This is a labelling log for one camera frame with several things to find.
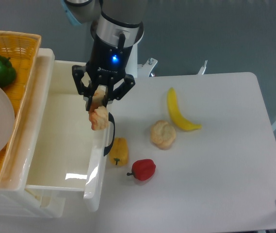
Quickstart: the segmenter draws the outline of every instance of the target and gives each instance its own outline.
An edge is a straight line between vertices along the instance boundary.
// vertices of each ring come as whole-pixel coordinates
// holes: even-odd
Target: pepper stem
[[[5,58],[5,65],[7,66],[7,67],[12,67],[12,63],[10,62],[10,57],[8,57],[8,58]]]
[[[114,160],[116,161],[116,164],[115,164],[115,165],[117,165],[117,163],[120,161],[119,158],[114,158]]]

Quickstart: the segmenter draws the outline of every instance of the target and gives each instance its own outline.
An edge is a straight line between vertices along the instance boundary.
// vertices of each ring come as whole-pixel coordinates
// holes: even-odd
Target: white drawer
[[[42,124],[25,188],[43,196],[77,196],[98,209],[109,129],[91,130],[85,101],[71,74],[74,62],[55,61]]]

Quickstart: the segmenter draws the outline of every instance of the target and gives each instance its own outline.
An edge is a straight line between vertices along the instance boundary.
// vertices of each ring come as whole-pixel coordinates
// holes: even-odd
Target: blue led light
[[[116,55],[114,55],[114,56],[112,57],[112,62],[113,62],[113,63],[118,63],[118,58],[117,58]]]

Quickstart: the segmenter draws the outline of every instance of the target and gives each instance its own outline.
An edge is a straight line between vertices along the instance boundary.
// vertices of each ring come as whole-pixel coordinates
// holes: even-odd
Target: yellow bell pepper
[[[123,137],[116,137],[111,148],[109,158],[112,164],[123,166],[128,163],[128,146],[127,141]]]

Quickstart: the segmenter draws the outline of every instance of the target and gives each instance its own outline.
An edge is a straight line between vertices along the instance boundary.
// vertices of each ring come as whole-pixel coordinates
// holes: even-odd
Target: metal bracket
[[[137,77],[149,77],[155,65],[158,63],[158,60],[154,58],[149,58],[147,62],[142,65],[138,64],[138,75]]]

